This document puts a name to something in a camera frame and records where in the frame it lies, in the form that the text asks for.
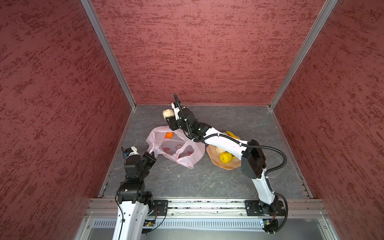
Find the beige fake garlic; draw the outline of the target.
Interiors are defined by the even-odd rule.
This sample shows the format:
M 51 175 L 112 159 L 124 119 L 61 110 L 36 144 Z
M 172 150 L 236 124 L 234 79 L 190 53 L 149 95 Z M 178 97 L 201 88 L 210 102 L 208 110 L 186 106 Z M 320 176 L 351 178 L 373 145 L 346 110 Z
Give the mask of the beige fake garlic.
M 170 118 L 170 117 L 174 117 L 174 116 L 175 116 L 175 113 L 174 113 L 174 111 L 172 109 L 167 109 L 167 110 L 163 111 L 164 119 Z

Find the beige fake fruit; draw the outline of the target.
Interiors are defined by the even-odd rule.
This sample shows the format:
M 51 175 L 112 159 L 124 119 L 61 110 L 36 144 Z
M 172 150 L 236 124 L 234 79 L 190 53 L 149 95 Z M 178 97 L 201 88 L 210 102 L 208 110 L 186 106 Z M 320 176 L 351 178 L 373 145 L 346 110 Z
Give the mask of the beige fake fruit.
M 219 155 L 221 155 L 222 153 L 225 153 L 226 150 L 223 150 L 223 149 L 221 149 L 221 148 L 219 148 L 219 147 L 216 147 L 216 152 L 217 152 Z

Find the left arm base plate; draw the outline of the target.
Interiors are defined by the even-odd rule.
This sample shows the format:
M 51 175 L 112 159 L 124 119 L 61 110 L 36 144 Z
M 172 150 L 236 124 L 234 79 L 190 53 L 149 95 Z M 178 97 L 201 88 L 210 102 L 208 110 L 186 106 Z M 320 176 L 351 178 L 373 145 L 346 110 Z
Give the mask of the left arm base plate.
M 168 200 L 154 200 L 153 211 L 149 214 L 149 216 L 164 217 L 168 210 L 168 205 Z

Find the yellow fake banana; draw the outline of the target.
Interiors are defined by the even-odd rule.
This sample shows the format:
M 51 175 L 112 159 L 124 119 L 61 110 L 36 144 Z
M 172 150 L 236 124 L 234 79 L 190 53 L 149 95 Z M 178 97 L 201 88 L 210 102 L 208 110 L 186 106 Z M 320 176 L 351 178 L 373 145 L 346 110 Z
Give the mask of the yellow fake banana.
M 230 132 L 230 131 L 226 131 L 226 134 L 227 134 L 228 136 L 234 138 L 234 139 L 237 139 L 237 140 L 240 139 L 239 137 L 237 137 L 236 135 L 234 135 L 234 134 L 233 134 L 232 132 Z

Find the pink plastic bag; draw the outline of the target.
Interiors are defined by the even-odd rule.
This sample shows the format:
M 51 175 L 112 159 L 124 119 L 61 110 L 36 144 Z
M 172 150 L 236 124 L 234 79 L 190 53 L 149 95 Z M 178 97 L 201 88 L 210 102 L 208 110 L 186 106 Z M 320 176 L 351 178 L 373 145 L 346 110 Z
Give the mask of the pink plastic bag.
M 166 133 L 173 132 L 171 139 L 166 139 Z M 186 168 L 193 169 L 203 158 L 206 146 L 188 139 L 182 130 L 172 131 L 168 126 L 156 127 L 151 130 L 146 142 L 149 145 L 148 152 L 155 157 L 162 155 Z

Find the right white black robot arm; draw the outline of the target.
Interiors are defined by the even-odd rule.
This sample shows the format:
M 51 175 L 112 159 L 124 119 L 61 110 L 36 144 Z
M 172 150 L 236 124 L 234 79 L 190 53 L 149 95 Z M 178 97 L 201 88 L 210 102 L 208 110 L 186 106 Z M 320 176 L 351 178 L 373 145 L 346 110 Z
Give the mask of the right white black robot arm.
M 286 164 L 287 157 L 282 151 L 269 146 L 261 146 L 255 140 L 246 142 L 222 133 L 208 124 L 199 122 L 187 108 L 175 104 L 173 104 L 172 110 L 163 111 L 163 117 L 172 131 L 182 130 L 186 137 L 193 142 L 218 147 L 239 159 L 242 173 L 252 179 L 256 187 L 259 197 L 259 212 L 265 216 L 272 216 L 278 211 L 279 197 L 272 190 L 267 175 Z M 282 164 L 267 170 L 263 149 L 280 154 L 283 158 Z

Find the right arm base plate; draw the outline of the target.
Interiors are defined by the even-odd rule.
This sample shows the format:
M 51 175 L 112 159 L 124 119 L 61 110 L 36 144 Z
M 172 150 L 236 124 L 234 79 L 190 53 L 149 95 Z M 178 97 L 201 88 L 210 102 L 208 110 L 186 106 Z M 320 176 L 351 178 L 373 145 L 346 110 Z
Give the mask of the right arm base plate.
M 286 214 L 284 202 L 278 199 L 270 205 L 257 200 L 246 200 L 245 209 L 247 216 L 282 217 Z

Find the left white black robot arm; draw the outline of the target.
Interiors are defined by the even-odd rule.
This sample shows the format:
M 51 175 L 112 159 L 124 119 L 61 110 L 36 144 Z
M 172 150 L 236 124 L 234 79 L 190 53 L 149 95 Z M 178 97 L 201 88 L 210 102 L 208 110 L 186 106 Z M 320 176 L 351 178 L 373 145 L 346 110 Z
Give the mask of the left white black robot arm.
M 145 152 L 142 156 L 136 147 L 123 149 L 125 180 L 115 196 L 118 206 L 114 240 L 139 240 L 145 219 L 153 209 L 154 200 L 145 190 L 145 178 L 155 164 L 154 155 Z

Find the yellow fake lemon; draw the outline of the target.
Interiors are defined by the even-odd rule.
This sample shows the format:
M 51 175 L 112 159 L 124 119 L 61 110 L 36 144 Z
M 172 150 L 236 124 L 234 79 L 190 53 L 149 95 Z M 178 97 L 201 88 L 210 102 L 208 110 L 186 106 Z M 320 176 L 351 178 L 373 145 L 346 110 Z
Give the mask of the yellow fake lemon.
M 232 161 L 232 159 L 234 159 L 235 157 L 229 153 L 229 152 L 225 152 L 225 153 L 222 153 L 220 155 L 220 160 L 223 164 L 228 164 Z

